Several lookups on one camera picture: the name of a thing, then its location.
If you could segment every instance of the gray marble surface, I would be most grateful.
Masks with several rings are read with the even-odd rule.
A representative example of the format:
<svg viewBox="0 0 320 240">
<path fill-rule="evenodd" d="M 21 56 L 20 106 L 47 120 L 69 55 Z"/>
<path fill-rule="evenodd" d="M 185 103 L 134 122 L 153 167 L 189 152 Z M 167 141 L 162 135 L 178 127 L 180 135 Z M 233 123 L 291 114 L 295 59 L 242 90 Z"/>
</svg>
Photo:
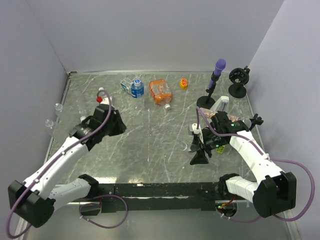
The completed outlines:
<svg viewBox="0 0 320 240">
<path fill-rule="evenodd" d="M 57 133 L 65 136 L 77 124 L 78 117 L 74 107 L 73 93 L 84 94 L 86 107 L 92 114 L 98 88 L 104 87 L 114 98 L 114 106 L 120 111 L 127 126 L 124 134 L 105 137 L 86 156 L 82 157 L 59 181 L 66 184 L 79 175 L 88 174 L 100 183 L 183 183 L 215 182 L 224 174 L 237 173 L 254 181 L 255 178 L 241 156 L 229 145 L 223 153 L 212 151 L 209 164 L 190 165 L 193 155 L 182 150 L 182 144 L 191 145 L 192 136 L 187 126 L 196 123 L 196 101 L 206 95 L 210 74 L 125 74 L 130 79 L 139 78 L 145 85 L 142 98 L 132 98 L 120 86 L 116 74 L 72 74 L 64 105 L 70 113 L 58 124 Z M 188 80 L 188 88 L 179 87 L 181 78 Z M 171 110 L 156 105 L 149 91 L 149 82 L 165 79 L 172 91 Z M 213 98 L 229 96 L 229 113 L 239 117 L 252 117 L 247 98 L 236 99 L 229 95 L 231 81 L 223 74 L 217 82 Z M 253 136 L 258 143 L 257 130 Z M 54 141 L 50 156 L 60 147 Z"/>
</svg>

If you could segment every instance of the yellow cap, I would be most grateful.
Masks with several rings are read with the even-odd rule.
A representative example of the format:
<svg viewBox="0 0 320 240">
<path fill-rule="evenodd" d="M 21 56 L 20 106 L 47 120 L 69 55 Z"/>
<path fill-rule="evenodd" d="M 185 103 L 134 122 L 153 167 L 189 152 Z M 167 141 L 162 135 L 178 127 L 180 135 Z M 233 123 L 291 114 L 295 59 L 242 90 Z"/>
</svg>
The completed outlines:
<svg viewBox="0 0 320 240">
<path fill-rule="evenodd" d="M 182 89 L 187 89 L 187 87 L 188 87 L 188 81 L 187 81 L 187 79 L 182 78 L 182 79 L 180 80 L 180 88 L 182 88 Z"/>
</svg>

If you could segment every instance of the purple microphone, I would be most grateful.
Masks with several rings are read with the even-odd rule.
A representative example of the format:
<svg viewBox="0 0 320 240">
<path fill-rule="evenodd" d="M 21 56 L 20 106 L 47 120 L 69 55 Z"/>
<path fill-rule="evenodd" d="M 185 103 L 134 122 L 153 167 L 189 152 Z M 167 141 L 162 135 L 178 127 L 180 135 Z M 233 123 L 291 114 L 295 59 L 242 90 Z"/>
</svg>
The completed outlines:
<svg viewBox="0 0 320 240">
<path fill-rule="evenodd" d="M 209 83 L 209 89 L 212 87 L 214 82 L 218 81 L 221 75 L 221 72 L 225 69 L 225 67 L 226 67 L 226 60 L 224 60 L 223 58 L 220 58 L 218 61 L 216 61 L 214 71 L 211 76 L 211 81 Z"/>
</svg>

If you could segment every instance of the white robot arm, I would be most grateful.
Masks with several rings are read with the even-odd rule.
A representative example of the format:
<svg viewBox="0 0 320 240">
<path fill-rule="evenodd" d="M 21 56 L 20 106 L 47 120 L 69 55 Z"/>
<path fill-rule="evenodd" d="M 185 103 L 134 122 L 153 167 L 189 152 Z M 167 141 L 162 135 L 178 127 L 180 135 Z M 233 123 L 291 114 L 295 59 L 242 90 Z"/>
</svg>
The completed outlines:
<svg viewBox="0 0 320 240">
<path fill-rule="evenodd" d="M 252 202 L 264 218 L 294 208 L 297 189 L 295 176 L 291 172 L 285 173 L 272 162 L 250 131 L 255 124 L 263 123 L 262 119 L 255 115 L 249 129 L 241 120 L 230 120 L 226 112 L 209 114 L 212 121 L 210 127 L 201 129 L 196 123 L 189 126 L 189 133 L 193 135 L 190 152 L 196 152 L 190 164 L 208 164 L 205 153 L 210 158 L 213 149 L 230 144 L 251 169 L 256 182 L 248 181 L 236 173 L 226 174 L 220 177 L 220 195 L 226 199 L 238 195 Z"/>
<path fill-rule="evenodd" d="M 12 208 L 19 197 L 30 188 L 14 212 L 38 228 L 48 221 L 54 211 L 67 203 L 80 198 L 96 197 L 99 183 L 86 174 L 69 184 L 56 184 L 105 136 L 119 135 L 125 130 L 126 126 L 119 111 L 103 100 L 95 108 L 92 116 L 88 116 L 74 127 L 60 149 L 39 170 L 22 183 L 16 180 L 11 183 L 8 187 L 10 207 Z"/>
</svg>

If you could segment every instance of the white backdrop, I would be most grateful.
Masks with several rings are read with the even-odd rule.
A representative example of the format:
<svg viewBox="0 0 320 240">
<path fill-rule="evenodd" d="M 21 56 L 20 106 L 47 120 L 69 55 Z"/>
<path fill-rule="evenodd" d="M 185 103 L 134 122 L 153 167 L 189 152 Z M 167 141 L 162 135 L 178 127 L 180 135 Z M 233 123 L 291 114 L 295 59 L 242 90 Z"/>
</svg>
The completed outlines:
<svg viewBox="0 0 320 240">
<path fill-rule="evenodd" d="M 67 71 L 248 65 L 283 0 L 26 0 Z"/>
<path fill-rule="evenodd" d="M 248 94 L 265 122 L 259 127 L 273 157 L 303 163 L 316 184 L 313 204 L 296 221 L 303 240 L 319 239 L 320 228 L 320 2 L 285 0 L 250 63 Z M 299 167 L 281 164 L 297 178 L 297 215 L 310 196 L 310 181 Z"/>
<path fill-rule="evenodd" d="M 0 239 L 9 214 L 8 186 L 23 182 L 45 160 L 67 74 L 24 0 L 0 0 Z M 18 222 L 14 215 L 12 231 Z"/>
</svg>

